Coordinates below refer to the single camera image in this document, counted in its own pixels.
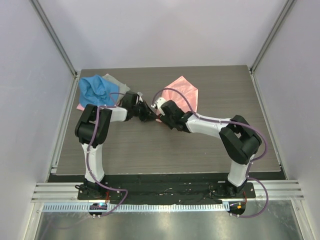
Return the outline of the pink satin napkin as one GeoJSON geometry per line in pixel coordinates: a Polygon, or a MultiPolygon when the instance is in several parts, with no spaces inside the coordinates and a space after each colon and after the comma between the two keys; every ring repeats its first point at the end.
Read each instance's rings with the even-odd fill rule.
{"type": "Polygon", "coordinates": [[[192,110],[194,112],[197,111],[199,90],[184,76],[180,76],[175,81],[165,86],[165,88],[172,90],[165,89],[156,93],[155,100],[157,100],[159,97],[162,97],[166,101],[172,100],[175,102],[176,106],[180,109],[177,110],[176,114],[174,114],[174,117],[177,121],[180,121],[186,113],[191,111],[186,100],[189,102],[192,110]]]}

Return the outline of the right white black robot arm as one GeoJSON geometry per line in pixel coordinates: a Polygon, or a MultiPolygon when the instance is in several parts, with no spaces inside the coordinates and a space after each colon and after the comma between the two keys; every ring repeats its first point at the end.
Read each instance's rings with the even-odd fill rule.
{"type": "Polygon", "coordinates": [[[223,119],[205,117],[192,111],[184,112],[173,100],[162,97],[156,100],[153,107],[159,111],[159,119],[170,129],[220,139],[231,159],[231,167],[219,195],[236,198],[243,193],[250,162],[262,140],[242,116],[223,119]]]}

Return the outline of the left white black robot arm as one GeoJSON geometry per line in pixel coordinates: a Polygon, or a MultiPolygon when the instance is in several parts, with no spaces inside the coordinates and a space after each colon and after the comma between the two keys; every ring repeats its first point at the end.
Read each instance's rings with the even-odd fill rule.
{"type": "Polygon", "coordinates": [[[133,117],[141,122],[157,119],[140,93],[112,92],[110,97],[120,96],[115,105],[88,104],[75,127],[75,136],[81,143],[85,156],[85,175],[83,184],[76,185],[79,200],[102,199],[109,190],[103,169],[103,143],[105,142],[110,123],[126,122],[133,117]]]}

